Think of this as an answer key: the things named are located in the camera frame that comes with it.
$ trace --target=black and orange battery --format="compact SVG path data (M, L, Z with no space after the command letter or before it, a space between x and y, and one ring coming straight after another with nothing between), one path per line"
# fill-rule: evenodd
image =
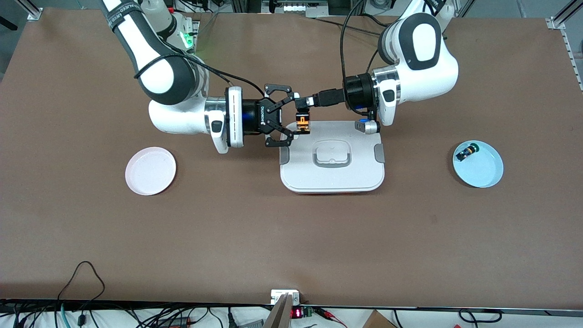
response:
M299 134L310 133L310 112L304 113L298 111L296 113L296 131Z
M193 324L189 317L177 317L172 320L158 320L157 328L189 328Z

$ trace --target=black strap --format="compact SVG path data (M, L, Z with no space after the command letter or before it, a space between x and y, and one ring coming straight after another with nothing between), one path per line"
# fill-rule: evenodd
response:
M121 4L115 7L112 11L110 11L107 16L107 24L113 30L124 21L124 16L133 12L133 11L142 11L142 7L136 4L133 0L122 0Z

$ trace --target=gray floor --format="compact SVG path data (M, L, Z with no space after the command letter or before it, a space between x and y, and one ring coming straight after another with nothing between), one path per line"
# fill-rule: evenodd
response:
M84 8L97 9L99 0L32 0L38 7L56 7L65 9L79 9L79 4ZM383 11L376 9L367 3L366 12L373 15L398 16L404 10L408 0L397 0L395 7ZM556 14L569 0L476 0L468 17L476 18L519 18L519 3L523 7L523 15L527 18L548 18ZM0 26L0 81L6 72L12 53L16 47L20 34L26 24L24 10L13 0L0 1L0 14L19 26L17 31L10 31ZM575 14L567 23L567 36L575 57L583 57L583 11ZM579 71L583 71L583 59L575 60Z

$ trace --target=brown table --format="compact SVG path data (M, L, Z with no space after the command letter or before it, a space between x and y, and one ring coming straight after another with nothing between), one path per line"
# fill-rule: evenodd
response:
M583 309L583 97L563 39L542 19L455 19L447 36L458 83L398 107L382 131L383 185L300 196L262 137L219 155L208 135L156 130L101 13L45 10L0 86L0 297L55 298L90 260L104 299L262 303L297 288L312 304ZM219 15L199 55L307 95L340 87L338 39L296 15ZM348 74L376 42L348 32ZM212 95L224 87L213 77ZM340 105L313 112L356 119ZM452 149L468 139L501 153L498 185L454 177ZM178 163L152 197L124 180L148 146ZM98 290L84 268L65 296Z

